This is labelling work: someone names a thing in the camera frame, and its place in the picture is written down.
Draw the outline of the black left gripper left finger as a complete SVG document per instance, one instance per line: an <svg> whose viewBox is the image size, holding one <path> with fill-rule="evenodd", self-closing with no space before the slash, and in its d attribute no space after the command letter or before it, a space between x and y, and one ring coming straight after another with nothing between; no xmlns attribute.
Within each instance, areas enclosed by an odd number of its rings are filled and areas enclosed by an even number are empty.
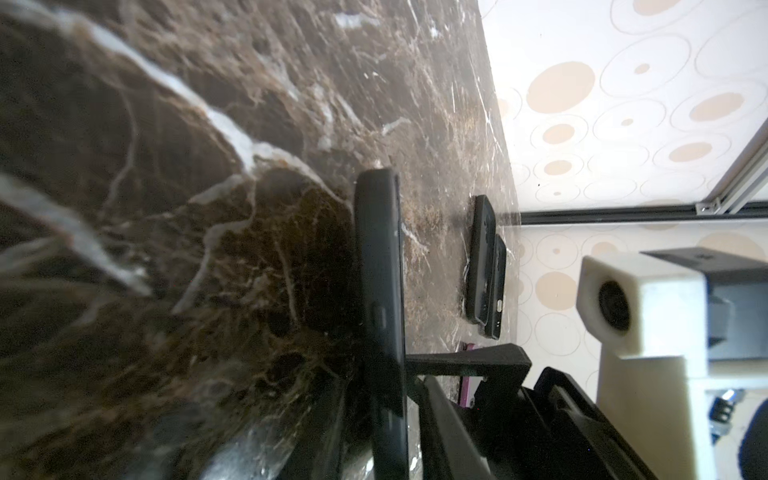
<svg viewBox="0 0 768 480"><path fill-rule="evenodd" d="M277 479L341 478L346 392L346 383L326 385Z"/></svg>

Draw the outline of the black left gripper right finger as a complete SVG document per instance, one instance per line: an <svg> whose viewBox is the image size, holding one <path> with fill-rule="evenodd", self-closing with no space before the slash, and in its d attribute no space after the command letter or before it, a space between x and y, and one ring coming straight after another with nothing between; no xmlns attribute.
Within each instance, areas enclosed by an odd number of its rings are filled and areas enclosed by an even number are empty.
<svg viewBox="0 0 768 480"><path fill-rule="evenodd" d="M432 376L416 380L424 479L494 479L454 404Z"/></svg>

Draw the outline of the black phone case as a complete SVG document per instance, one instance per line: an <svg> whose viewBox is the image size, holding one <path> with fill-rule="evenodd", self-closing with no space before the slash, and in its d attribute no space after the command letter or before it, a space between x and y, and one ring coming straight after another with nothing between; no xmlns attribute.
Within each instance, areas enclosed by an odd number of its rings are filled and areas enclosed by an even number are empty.
<svg viewBox="0 0 768 480"><path fill-rule="evenodd" d="M498 340L501 335L501 323L504 310L504 290L506 281L507 248L500 235L494 243L492 278L489 291L488 318L485 335Z"/></svg>
<svg viewBox="0 0 768 480"><path fill-rule="evenodd" d="M493 275L496 216L486 195L478 195L474 200L466 315L473 323L485 326Z"/></svg>

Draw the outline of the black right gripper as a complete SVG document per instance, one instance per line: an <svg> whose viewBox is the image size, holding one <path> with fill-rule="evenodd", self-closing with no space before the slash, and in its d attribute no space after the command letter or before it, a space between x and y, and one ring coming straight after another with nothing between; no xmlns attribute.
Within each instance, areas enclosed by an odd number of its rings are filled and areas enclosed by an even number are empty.
<svg viewBox="0 0 768 480"><path fill-rule="evenodd" d="M486 454L497 479L656 477L569 374L547 367L532 389L522 387L532 362L518 345L408 354L405 366L405 397L414 401L418 376L486 380L480 408L502 408Z"/></svg>

